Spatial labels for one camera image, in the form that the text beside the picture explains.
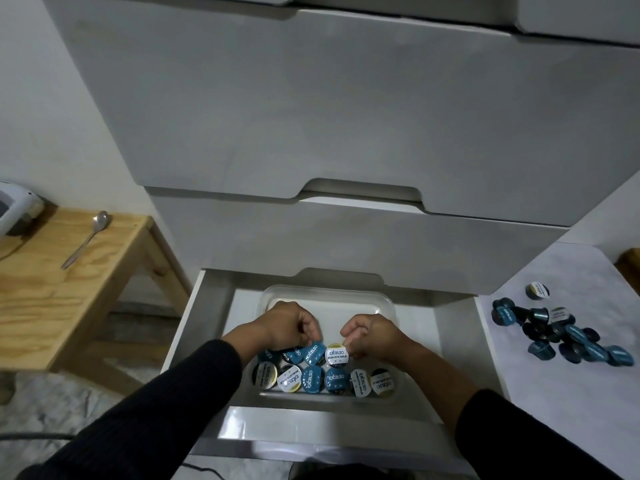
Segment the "person's right hand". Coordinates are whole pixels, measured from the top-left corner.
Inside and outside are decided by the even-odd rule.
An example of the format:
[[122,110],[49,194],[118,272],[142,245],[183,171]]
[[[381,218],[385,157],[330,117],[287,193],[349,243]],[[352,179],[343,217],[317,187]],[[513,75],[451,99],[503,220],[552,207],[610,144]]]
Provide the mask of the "person's right hand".
[[397,369],[404,369],[411,355],[414,355],[422,347],[420,343],[412,340],[404,334],[391,320],[380,314],[372,327],[374,350],[371,356],[381,362],[388,363]]

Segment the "person's left hand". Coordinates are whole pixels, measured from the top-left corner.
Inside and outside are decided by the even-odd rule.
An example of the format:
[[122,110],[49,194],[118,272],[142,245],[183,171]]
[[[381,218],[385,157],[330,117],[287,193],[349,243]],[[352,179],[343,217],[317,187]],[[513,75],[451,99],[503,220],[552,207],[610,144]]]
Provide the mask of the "person's left hand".
[[265,349],[274,351],[291,349],[289,346],[289,304],[294,301],[278,301],[252,322]]

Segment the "white lid coffee capsule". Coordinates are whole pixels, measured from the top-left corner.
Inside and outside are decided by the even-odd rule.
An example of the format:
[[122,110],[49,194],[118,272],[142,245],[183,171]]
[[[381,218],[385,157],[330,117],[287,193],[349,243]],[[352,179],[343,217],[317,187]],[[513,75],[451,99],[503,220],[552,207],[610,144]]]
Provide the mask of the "white lid coffee capsule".
[[342,344],[330,344],[325,348],[325,363],[331,368],[341,369],[349,362],[349,353]]

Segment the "person's left forearm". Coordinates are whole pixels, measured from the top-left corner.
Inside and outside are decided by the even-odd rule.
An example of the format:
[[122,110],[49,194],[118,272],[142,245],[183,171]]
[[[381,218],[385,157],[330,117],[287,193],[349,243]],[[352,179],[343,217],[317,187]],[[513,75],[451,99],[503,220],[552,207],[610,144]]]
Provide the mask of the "person's left forearm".
[[252,322],[206,342],[15,480],[171,480],[235,393],[245,362],[272,341]]

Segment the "person's right forearm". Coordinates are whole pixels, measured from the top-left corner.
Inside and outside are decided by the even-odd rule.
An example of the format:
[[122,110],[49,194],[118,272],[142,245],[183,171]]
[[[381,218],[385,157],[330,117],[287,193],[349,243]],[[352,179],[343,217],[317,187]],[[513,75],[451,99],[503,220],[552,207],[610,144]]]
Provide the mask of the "person's right forearm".
[[564,436],[412,340],[389,361],[420,387],[481,480],[622,480]]

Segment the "clear plastic tray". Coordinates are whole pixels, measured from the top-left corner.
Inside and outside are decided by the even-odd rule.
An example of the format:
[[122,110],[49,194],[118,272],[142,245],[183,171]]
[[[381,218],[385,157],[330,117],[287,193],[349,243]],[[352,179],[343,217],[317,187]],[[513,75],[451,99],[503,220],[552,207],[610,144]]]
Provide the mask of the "clear plastic tray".
[[[396,307],[388,297],[379,292],[274,285],[262,293],[257,309],[257,316],[265,313],[278,301],[294,301],[311,312],[319,323],[322,334],[321,341],[326,346],[336,343],[343,345],[344,338],[340,335],[340,330],[345,323],[356,314],[380,314],[391,320],[396,326],[399,325],[396,316]],[[251,393],[261,399],[290,401],[314,406],[318,404],[335,403],[340,405],[341,408],[345,408],[347,404],[387,404],[399,398],[404,387],[404,377],[402,373],[372,357],[364,357],[356,360],[351,356],[351,360],[359,367],[370,367],[372,369],[384,367],[389,369],[396,380],[399,381],[399,387],[395,395],[382,399],[356,400],[354,397],[328,394],[322,394],[320,396],[280,393],[260,394],[257,389],[252,386],[249,377],[256,358],[253,359],[248,371],[245,372],[246,379],[243,381],[250,385]]]

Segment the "rows of assorted coffee capsules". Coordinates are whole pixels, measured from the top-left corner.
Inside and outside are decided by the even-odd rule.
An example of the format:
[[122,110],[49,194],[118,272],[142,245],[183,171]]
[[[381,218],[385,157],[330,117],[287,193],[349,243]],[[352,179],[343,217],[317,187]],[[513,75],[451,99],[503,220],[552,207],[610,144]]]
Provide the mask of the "rows of assorted coffee capsules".
[[309,366],[304,347],[261,352],[250,371],[251,384],[260,394],[338,395],[356,400],[388,398],[395,395],[399,381],[384,367],[359,367],[349,356],[346,367]]

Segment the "white notched drawer front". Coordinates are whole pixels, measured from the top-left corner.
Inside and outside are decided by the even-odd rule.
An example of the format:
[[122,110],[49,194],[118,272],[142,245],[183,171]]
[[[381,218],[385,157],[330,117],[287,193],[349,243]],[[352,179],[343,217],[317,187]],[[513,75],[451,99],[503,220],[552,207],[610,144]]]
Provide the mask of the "white notched drawer front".
[[390,287],[487,295],[567,231],[351,196],[145,190],[181,252],[201,268],[237,273],[320,269],[377,275]]

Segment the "open white drawer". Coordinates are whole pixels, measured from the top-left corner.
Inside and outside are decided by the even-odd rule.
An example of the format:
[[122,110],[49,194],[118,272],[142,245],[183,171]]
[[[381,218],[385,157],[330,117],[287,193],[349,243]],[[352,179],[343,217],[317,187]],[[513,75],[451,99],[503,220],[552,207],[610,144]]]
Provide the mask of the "open white drawer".
[[[162,371],[210,339],[257,316],[262,293],[274,285],[379,292],[396,307],[398,327],[431,348],[478,386],[506,393],[493,359],[481,301],[474,295],[389,287],[378,276],[308,269],[293,277],[200,272]],[[453,440],[418,387],[404,377],[387,404],[300,404],[264,400],[242,380],[228,406],[193,447],[200,456],[393,468],[464,470]]]

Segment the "pile of loose coffee capsules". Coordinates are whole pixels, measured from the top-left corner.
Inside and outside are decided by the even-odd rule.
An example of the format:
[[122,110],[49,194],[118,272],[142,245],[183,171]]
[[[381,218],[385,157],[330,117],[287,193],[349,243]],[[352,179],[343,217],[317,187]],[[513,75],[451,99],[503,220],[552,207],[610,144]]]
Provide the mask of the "pile of loose coffee capsules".
[[640,298],[623,282],[608,290],[525,278],[483,296],[482,305],[494,325],[519,326],[526,352],[539,360],[640,367]]

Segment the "large white drawer front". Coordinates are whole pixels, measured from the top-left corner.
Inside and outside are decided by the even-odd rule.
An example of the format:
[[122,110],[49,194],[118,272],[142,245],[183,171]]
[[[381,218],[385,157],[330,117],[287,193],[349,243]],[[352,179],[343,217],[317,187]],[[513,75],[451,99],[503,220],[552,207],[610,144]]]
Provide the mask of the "large white drawer front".
[[223,0],[44,0],[137,184],[570,227],[640,170],[640,50]]

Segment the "light wooden side table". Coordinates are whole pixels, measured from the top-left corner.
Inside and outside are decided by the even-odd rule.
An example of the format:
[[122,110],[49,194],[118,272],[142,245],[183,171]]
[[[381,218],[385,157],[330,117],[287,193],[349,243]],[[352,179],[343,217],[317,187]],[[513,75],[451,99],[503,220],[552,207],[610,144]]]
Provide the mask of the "light wooden side table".
[[135,272],[144,268],[181,315],[193,289],[150,216],[116,213],[67,269],[63,261],[91,231],[94,212],[46,209],[21,237],[0,239],[0,397],[5,375],[62,372],[130,395],[142,384],[105,359],[151,360],[168,346],[97,340]]

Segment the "brown wooden furniture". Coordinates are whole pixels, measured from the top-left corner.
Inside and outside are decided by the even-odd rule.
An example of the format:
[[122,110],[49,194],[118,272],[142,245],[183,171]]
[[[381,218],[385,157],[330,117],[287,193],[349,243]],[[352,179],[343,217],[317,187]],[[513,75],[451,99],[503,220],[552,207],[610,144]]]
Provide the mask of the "brown wooden furniture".
[[640,248],[631,248],[620,254],[614,266],[640,296]]

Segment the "white chest of drawers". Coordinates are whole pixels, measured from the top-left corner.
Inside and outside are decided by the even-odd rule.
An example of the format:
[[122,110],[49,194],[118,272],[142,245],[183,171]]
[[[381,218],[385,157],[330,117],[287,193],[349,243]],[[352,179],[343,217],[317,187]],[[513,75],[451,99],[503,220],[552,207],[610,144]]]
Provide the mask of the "white chest of drawers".
[[278,299],[511,399],[486,298],[640,169],[640,50],[297,0],[43,0],[201,268],[164,370]]

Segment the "white grey appliance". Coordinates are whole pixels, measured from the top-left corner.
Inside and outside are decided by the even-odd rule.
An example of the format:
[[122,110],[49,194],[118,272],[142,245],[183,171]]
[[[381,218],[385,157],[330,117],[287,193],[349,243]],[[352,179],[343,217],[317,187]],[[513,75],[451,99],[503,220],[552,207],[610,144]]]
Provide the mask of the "white grey appliance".
[[21,185],[0,180],[0,237],[21,236],[45,209],[45,201]]

